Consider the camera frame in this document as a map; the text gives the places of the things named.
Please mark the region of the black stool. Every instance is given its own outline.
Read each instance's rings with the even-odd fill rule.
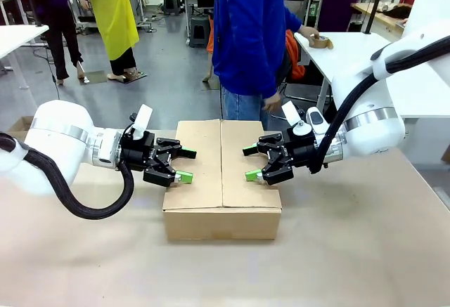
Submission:
[[[178,15],[179,12],[178,0],[164,0],[164,14],[175,13]]]
[[[192,17],[189,46],[206,48],[210,40],[210,32],[210,21],[206,15]]]

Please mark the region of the hand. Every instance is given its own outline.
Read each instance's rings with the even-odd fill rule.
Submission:
[[[79,0],[79,4],[82,6],[84,10],[89,10],[89,2],[87,0]]]
[[[281,97],[280,94],[275,93],[270,98],[266,98],[264,100],[264,110],[267,112],[275,112],[276,110],[281,108]]]
[[[308,26],[302,25],[302,26],[299,28],[298,32],[299,32],[303,37],[305,37],[305,38],[308,39],[310,45],[314,45],[314,40],[312,39],[313,36],[314,36],[315,39],[318,39],[318,38],[319,38],[319,31],[316,30],[316,29],[313,28],[313,27],[308,27]]]

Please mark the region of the black cable hose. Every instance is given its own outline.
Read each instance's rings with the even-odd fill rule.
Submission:
[[[410,56],[394,61],[393,63],[388,63],[386,65],[386,70],[391,73],[397,73],[402,70],[408,70],[412,67],[418,66],[422,63],[426,63],[430,60],[434,60],[439,58],[440,56],[446,55],[450,53],[450,37],[445,37],[439,41],[436,41],[425,48],[422,48],[419,51],[416,51],[414,54]],[[323,165],[323,161],[325,160],[326,153],[330,148],[330,145],[336,136],[339,128],[345,121],[345,118],[349,114],[355,102],[374,84],[376,84],[378,80],[373,76],[373,74],[368,75],[362,82],[356,86],[353,91],[345,98],[344,102],[340,106],[335,118],[330,124],[327,132],[319,148],[316,151],[316,156],[311,160],[308,164],[308,169],[311,174],[317,174]]]
[[[11,152],[15,148],[15,141],[8,135],[0,133],[0,149]],[[93,209],[84,206],[70,191],[69,185],[64,179],[56,163],[41,152],[29,148],[25,161],[42,170],[48,178],[51,187],[64,207],[77,217],[89,220],[98,220],[111,217],[124,208],[131,199],[134,191],[134,179],[127,163],[121,161],[118,169],[124,179],[124,190],[120,197],[110,206],[103,209]]]

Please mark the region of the blue jacket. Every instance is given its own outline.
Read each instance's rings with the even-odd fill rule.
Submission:
[[[216,0],[212,62],[222,86],[239,95],[275,94],[286,30],[301,25],[283,0]]]

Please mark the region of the box flap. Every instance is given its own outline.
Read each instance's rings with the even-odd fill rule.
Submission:
[[[277,187],[247,182],[245,172],[262,169],[267,156],[245,157],[242,149],[263,135],[261,122],[222,121],[222,197],[224,207],[281,208]]]
[[[450,145],[447,148],[446,152],[444,153],[444,155],[442,156],[442,161],[446,162],[446,163],[450,163]]]
[[[194,179],[192,184],[168,188],[162,209],[221,207],[220,120],[179,122],[176,139],[184,147],[196,150],[197,158],[178,158],[172,166],[192,172]]]
[[[13,124],[8,131],[29,131],[32,122],[33,116],[23,116],[18,119],[17,122]]]

